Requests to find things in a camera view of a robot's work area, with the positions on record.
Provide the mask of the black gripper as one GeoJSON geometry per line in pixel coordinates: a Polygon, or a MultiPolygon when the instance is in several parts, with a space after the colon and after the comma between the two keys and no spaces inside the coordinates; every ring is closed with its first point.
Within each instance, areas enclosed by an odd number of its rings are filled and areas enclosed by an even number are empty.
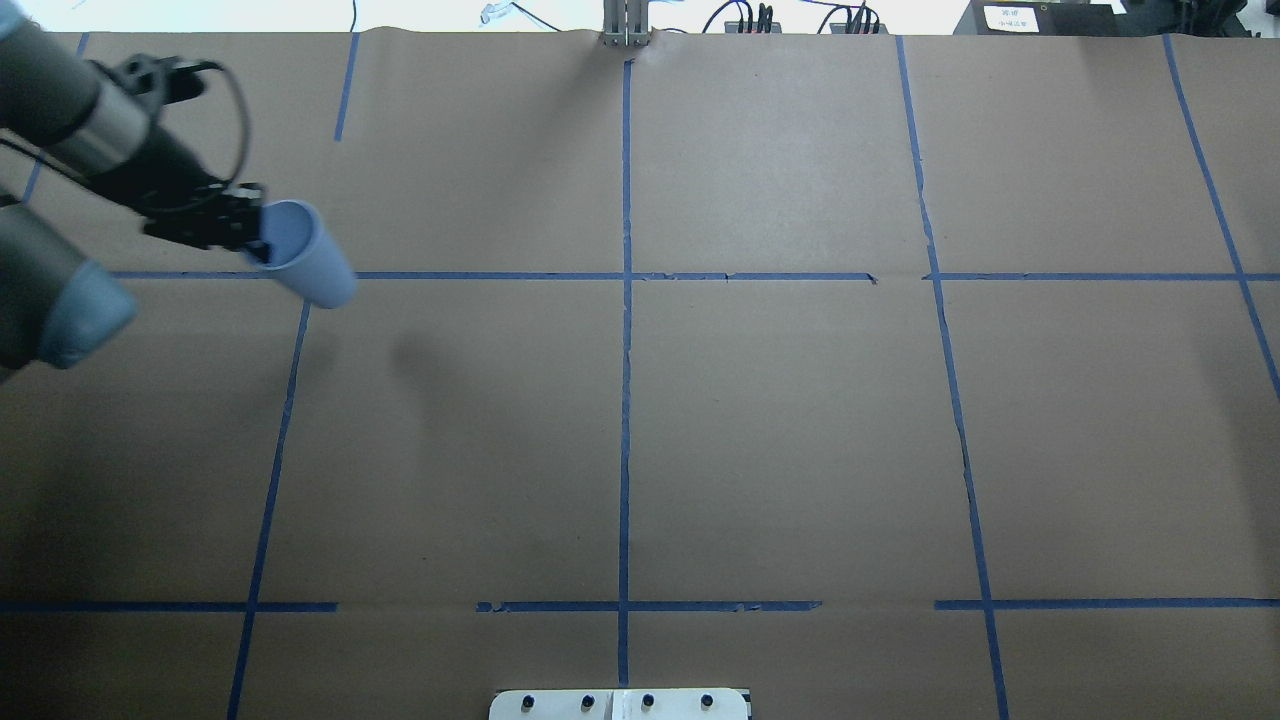
{"type": "Polygon", "coordinates": [[[262,238],[266,186],[225,187],[175,140],[145,140],[119,167],[100,174],[100,195],[142,217],[146,234],[269,263],[271,251],[262,238]]]}

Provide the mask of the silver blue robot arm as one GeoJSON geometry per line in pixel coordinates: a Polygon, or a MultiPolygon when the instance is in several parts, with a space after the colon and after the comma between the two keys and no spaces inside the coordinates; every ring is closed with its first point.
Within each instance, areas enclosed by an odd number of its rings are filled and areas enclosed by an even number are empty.
{"type": "Polygon", "coordinates": [[[3,4],[3,146],[29,163],[26,184],[3,186],[4,379],[35,365],[76,366],[137,313],[134,296],[76,237],[88,222],[37,200],[38,183],[58,177],[56,199],[88,199],[90,219],[106,220],[110,236],[132,217],[156,241],[265,261],[265,190],[241,179],[251,129],[244,91],[220,61],[147,53],[95,60],[3,4]],[[227,82],[239,136],[220,174],[164,118],[198,97],[211,73],[227,82]]]}

